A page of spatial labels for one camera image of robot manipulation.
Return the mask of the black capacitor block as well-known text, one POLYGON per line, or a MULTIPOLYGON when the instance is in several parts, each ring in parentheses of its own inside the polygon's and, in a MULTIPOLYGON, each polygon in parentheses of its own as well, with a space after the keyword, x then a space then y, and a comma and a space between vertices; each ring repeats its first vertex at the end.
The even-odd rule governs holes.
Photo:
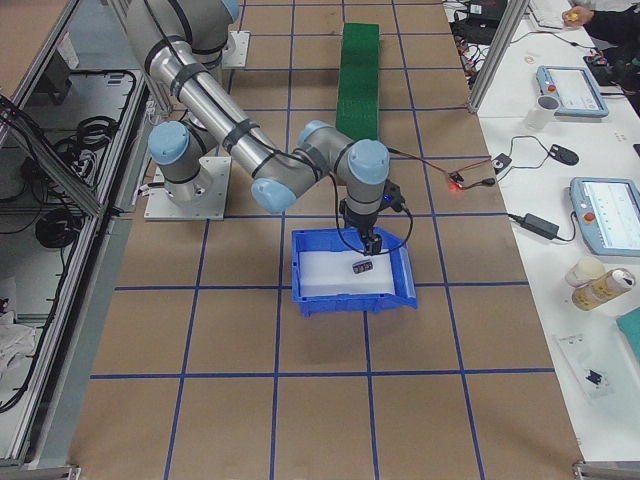
POLYGON ((372 271, 374 268, 374 264, 371 259, 364 259, 354 262, 351 268, 354 274, 359 275, 372 271))

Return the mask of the blue plastic bin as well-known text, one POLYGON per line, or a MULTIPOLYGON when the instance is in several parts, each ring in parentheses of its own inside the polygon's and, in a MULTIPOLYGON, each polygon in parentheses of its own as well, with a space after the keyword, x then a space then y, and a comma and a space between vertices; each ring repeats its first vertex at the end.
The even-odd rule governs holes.
POLYGON ((383 247, 376 256, 353 250, 360 244, 355 229, 291 233, 292 299, 304 316, 418 306, 407 246, 379 227, 375 232, 383 247))

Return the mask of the white foam sheet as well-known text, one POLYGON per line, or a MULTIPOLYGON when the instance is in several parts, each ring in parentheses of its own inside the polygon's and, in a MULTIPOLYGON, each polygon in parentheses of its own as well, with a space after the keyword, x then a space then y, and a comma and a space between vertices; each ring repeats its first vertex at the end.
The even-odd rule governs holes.
POLYGON ((394 294, 388 255, 365 257, 354 251, 303 251, 299 254, 298 278, 302 296, 341 294, 394 294), (371 259, 372 271, 356 275, 352 264, 371 259))

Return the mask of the red lit controller board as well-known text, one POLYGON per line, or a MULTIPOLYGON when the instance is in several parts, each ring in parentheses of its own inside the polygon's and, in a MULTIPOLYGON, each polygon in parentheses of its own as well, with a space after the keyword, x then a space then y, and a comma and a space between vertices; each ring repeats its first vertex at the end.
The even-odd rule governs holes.
POLYGON ((449 172, 447 178, 452 191, 461 191, 464 189, 464 178, 459 172, 449 172))

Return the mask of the green conveyor belt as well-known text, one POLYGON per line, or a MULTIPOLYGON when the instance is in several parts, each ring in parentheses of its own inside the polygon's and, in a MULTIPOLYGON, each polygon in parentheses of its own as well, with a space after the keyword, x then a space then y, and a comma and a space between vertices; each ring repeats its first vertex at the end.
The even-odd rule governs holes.
POLYGON ((379 72, 379 25, 345 23, 335 126, 353 140, 379 138, 379 72))

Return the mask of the black small sensor box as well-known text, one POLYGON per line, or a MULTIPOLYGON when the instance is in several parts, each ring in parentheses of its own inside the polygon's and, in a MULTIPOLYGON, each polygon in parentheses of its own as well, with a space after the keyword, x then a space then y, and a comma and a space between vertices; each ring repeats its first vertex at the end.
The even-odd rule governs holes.
POLYGON ((496 176, 507 170, 512 163, 512 158, 504 153, 498 154, 491 160, 491 165, 496 176))

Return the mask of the black power adapter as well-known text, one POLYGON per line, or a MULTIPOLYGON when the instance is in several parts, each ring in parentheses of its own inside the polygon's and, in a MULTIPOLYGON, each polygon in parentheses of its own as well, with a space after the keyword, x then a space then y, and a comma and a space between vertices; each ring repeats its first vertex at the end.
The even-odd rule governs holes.
POLYGON ((531 213, 527 213, 523 217, 521 226, 526 230, 549 240, 556 239, 559 231, 558 225, 531 213))

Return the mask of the black computer mouse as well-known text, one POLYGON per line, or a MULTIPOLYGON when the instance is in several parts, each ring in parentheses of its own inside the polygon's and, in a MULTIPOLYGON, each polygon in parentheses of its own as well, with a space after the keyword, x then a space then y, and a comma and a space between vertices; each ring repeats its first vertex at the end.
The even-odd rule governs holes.
POLYGON ((577 153, 558 144, 553 144, 549 147, 549 156, 557 162, 567 166, 576 166, 579 163, 579 156, 577 153))

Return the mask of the cream lidded cup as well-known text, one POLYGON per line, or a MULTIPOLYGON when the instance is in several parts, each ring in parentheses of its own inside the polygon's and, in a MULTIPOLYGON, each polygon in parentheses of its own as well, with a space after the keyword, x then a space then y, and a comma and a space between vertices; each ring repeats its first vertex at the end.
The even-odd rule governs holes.
POLYGON ((605 266, 595 256, 584 256, 565 274, 564 280, 572 287, 580 287, 605 274, 605 266))

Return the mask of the far teach pendant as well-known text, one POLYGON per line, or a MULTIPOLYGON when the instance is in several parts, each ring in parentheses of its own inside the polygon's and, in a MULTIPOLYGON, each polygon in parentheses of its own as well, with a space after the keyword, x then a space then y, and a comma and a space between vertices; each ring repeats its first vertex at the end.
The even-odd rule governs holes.
POLYGON ((586 67, 539 66, 536 81, 543 95, 558 101, 556 116, 604 118, 609 115, 599 85, 586 67))

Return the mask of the teach pendant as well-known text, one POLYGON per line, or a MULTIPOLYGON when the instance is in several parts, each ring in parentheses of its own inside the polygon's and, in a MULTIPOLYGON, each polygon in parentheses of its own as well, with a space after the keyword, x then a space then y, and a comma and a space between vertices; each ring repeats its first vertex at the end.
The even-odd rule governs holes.
POLYGON ((576 177, 569 196, 592 253, 639 256, 639 190, 632 180, 576 177))
POLYGON ((609 115, 599 85, 586 67, 539 66, 536 81, 543 95, 558 101, 556 116, 604 118, 609 115))

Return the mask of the near teach pendant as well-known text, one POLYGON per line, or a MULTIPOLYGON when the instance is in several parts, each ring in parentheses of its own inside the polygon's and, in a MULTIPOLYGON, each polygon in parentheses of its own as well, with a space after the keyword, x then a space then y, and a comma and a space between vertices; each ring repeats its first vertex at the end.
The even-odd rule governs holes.
POLYGON ((576 177, 569 196, 592 253, 639 256, 639 190, 632 180, 576 177))

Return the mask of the yellow drink can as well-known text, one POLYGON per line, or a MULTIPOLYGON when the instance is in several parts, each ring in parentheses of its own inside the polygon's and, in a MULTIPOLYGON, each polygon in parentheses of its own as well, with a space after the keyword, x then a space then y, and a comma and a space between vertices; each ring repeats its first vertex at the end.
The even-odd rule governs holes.
POLYGON ((613 269, 576 288, 572 302, 577 308, 590 311, 631 291, 635 284, 636 278, 630 271, 613 269))

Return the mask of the clear plastic bag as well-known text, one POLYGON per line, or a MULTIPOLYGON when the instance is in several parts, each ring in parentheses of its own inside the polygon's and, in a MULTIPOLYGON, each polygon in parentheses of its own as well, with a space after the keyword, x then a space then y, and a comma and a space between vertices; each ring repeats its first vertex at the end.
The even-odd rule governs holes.
POLYGON ((554 335, 553 341, 588 402, 639 399, 639 366, 621 333, 554 335))

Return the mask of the white crumpled cloth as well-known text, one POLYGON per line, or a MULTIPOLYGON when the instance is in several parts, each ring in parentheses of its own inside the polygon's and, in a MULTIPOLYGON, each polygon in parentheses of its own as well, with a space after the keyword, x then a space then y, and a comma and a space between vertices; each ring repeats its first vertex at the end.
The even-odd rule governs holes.
POLYGON ((14 277, 1 280, 1 376, 36 349, 36 329, 17 322, 17 287, 14 277))

